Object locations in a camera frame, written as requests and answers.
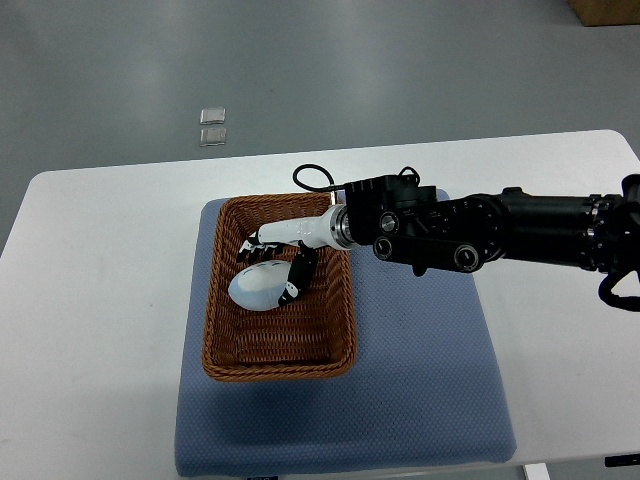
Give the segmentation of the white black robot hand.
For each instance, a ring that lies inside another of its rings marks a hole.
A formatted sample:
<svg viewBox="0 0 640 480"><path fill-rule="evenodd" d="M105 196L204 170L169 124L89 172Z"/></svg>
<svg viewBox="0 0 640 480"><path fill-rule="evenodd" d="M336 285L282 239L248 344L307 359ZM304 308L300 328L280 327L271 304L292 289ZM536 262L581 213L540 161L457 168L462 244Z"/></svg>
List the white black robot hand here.
<svg viewBox="0 0 640 480"><path fill-rule="evenodd" d="M298 300L310 287L317 268L316 249L353 248L347 208L329 207L321 216L264 224L244 241L236 262L253 263L255 260L267 260L268 256L280 255L283 252L282 244L299 244L299 250L291 264L284 290L278 298L280 307Z"/></svg>

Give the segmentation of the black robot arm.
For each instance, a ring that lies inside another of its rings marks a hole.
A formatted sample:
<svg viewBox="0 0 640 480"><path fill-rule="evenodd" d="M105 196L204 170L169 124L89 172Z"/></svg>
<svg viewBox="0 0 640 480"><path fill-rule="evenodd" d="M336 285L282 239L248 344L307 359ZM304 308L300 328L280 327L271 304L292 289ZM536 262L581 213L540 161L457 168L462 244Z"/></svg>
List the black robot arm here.
<svg viewBox="0 0 640 480"><path fill-rule="evenodd" d="M285 290L284 306L310 285L322 247L372 247L385 262L406 264L417 276L429 269L472 273L506 258L579 267L605 278L598 288L607 305L636 312L636 296L614 287L639 270L639 177L626 176L619 194L533 196L519 187L496 195L473 194L440 201L411 167L341 185L342 204L321 216L262 225L237 259L267 259L286 245L299 249Z"/></svg>

